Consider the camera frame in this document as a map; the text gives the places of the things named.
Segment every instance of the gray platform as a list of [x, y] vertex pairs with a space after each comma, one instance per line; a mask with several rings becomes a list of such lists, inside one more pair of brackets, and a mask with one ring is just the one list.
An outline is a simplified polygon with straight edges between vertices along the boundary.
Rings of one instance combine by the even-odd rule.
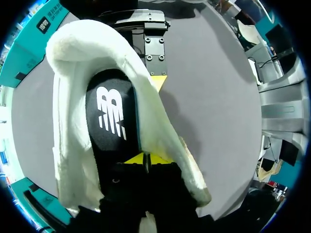
[[[140, 2], [162, 10], [168, 78], [160, 91], [167, 114], [202, 170], [212, 202], [201, 215], [219, 218], [238, 207], [252, 180], [261, 144], [256, 81], [221, 16], [204, 4]], [[64, 23], [73, 21], [69, 15]], [[56, 193], [52, 128], [53, 72], [44, 60], [13, 96], [13, 133], [25, 176]]]

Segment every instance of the metal frame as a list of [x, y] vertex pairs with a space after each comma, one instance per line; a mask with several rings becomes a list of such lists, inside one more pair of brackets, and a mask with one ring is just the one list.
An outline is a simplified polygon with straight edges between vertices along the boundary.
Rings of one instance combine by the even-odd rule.
[[165, 62], [164, 33], [170, 27], [164, 13], [156, 10], [129, 10], [100, 15], [97, 21], [104, 22], [120, 32], [134, 48], [139, 48], [133, 39], [133, 31], [143, 30], [144, 46], [140, 56], [150, 75], [167, 75]]

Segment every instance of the gray surface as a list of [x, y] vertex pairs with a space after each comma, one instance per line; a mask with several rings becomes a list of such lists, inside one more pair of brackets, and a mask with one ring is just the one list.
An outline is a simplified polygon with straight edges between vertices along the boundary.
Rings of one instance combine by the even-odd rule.
[[[237, 39], [214, 10], [181, 1], [140, 3], [164, 11], [172, 22], [165, 35], [169, 77], [160, 95], [212, 194], [200, 213], [218, 218], [242, 201], [257, 165], [261, 113], [256, 81]], [[44, 61], [16, 89], [13, 131], [25, 175], [55, 195], [52, 76]]]
[[261, 92], [262, 129], [309, 134], [309, 95], [306, 80]]

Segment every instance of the shoe insole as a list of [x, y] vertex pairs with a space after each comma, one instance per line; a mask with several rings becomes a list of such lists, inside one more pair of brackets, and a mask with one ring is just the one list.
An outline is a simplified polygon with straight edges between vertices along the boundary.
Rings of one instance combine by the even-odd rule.
[[86, 121], [100, 183], [116, 163], [140, 153], [135, 91], [118, 69], [96, 74], [86, 93]]

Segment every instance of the white fleece lining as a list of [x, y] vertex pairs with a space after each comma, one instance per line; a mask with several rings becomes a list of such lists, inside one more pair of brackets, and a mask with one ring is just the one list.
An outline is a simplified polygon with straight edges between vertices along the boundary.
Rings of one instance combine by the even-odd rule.
[[124, 37], [97, 21], [74, 21], [53, 34], [46, 55], [55, 72], [53, 153], [58, 197], [65, 207], [95, 209], [103, 197], [88, 135], [85, 101], [90, 79], [110, 68], [122, 70], [135, 88], [142, 150], [173, 159], [198, 205], [211, 201], [203, 175], [172, 127], [148, 70]]

